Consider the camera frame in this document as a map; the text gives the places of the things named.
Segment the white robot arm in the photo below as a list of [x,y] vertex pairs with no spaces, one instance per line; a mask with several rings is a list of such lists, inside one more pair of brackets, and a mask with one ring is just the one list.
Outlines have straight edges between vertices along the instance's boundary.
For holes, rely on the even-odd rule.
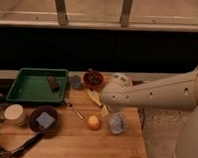
[[125,86],[113,77],[100,99],[110,106],[191,111],[172,158],[198,158],[198,64],[190,72],[140,85]]

